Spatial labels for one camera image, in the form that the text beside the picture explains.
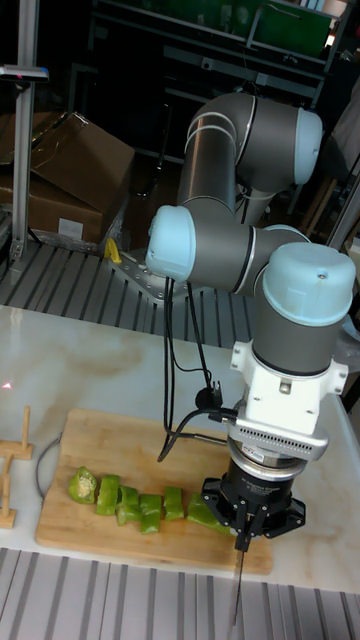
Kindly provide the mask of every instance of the green pepper piece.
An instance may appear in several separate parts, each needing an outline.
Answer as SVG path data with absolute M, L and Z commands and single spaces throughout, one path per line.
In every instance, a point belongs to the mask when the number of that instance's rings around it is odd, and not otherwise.
M 126 522 L 140 522 L 142 518 L 139 506 L 139 493 L 132 487 L 120 485 L 118 504 L 116 505 L 116 520 L 119 527 Z
M 97 482 L 86 467 L 79 467 L 69 482 L 68 492 L 75 502 L 93 504 Z
M 160 528 L 161 496 L 143 495 L 140 498 L 142 512 L 141 533 L 157 533 Z
M 187 520 L 201 524 L 204 527 L 208 527 L 213 531 L 219 533 L 225 533 L 226 535 L 232 535 L 230 527 L 223 527 L 220 522 L 217 521 L 214 514 L 211 513 L 209 507 L 204 503 L 200 493 L 192 493 L 188 506 Z
M 178 487 L 165 488 L 165 520 L 176 520 L 184 517 L 184 508 L 181 501 L 181 489 Z
M 96 505 L 98 516 L 113 516 L 118 499 L 119 476 L 104 476 L 101 480 L 99 497 Z

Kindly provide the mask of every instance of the metal pole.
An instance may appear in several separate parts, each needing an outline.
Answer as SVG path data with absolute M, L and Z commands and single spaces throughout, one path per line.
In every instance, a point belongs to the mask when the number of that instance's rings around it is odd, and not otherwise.
M 40 0 L 20 0 L 18 65 L 36 66 Z M 16 100 L 14 195 L 10 258 L 19 260 L 26 250 L 30 183 L 30 156 L 35 83 Z
M 341 249 L 360 214 L 360 173 L 329 236 L 327 245 Z
M 344 13 L 342 14 L 341 18 L 339 18 L 339 26 L 336 30 L 336 34 L 335 34 L 335 40 L 333 42 L 333 45 L 331 47 L 331 51 L 329 53 L 329 57 L 327 59 L 326 65 L 325 65 L 325 73 L 327 73 L 331 67 L 332 61 L 335 57 L 335 53 L 338 50 L 339 44 L 340 44 L 340 40 L 343 36 L 345 27 L 346 27 L 346 23 L 349 19 L 350 13 L 353 10 L 353 6 L 351 4 L 346 5 L 346 9 L 344 11 Z

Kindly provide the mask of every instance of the knife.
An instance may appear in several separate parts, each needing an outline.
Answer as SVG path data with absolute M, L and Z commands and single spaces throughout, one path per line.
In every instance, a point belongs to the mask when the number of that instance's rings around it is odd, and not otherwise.
M 238 622 L 242 617 L 241 583 L 244 568 L 245 551 L 238 551 L 233 577 L 233 589 L 230 605 L 230 620 L 227 640 L 239 640 L 236 635 Z

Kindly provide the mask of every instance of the wooden stand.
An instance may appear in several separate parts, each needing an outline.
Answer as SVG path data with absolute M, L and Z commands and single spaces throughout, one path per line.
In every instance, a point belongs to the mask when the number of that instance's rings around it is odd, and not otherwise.
M 0 509 L 0 529 L 12 529 L 16 516 L 16 510 L 10 509 L 10 466 L 14 458 L 18 460 L 31 460 L 33 445 L 28 443 L 30 424 L 30 407 L 24 408 L 23 428 L 21 442 L 0 440 L 0 457 L 5 458 L 0 475 L 0 498 L 2 496 L 2 508 Z

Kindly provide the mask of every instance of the light blue joint cap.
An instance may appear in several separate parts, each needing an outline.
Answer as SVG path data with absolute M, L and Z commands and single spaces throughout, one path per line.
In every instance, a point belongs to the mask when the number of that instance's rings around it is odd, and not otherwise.
M 352 260 L 336 249 L 294 242 L 272 254 L 263 289 L 268 302 L 284 318 L 325 327 L 348 312 L 355 274 Z
M 151 228 L 146 264 L 153 273 L 185 282 L 195 262 L 196 235 L 190 211 L 165 205 Z
M 294 227 L 290 227 L 288 224 L 272 224 L 270 227 L 265 227 L 265 231 L 292 231 L 296 233 L 296 235 L 304 238 L 306 242 L 310 242 L 309 238 L 307 238 L 299 229 L 295 229 Z
M 314 171 L 322 138 L 322 122 L 316 113 L 300 107 L 296 120 L 294 181 L 305 184 Z

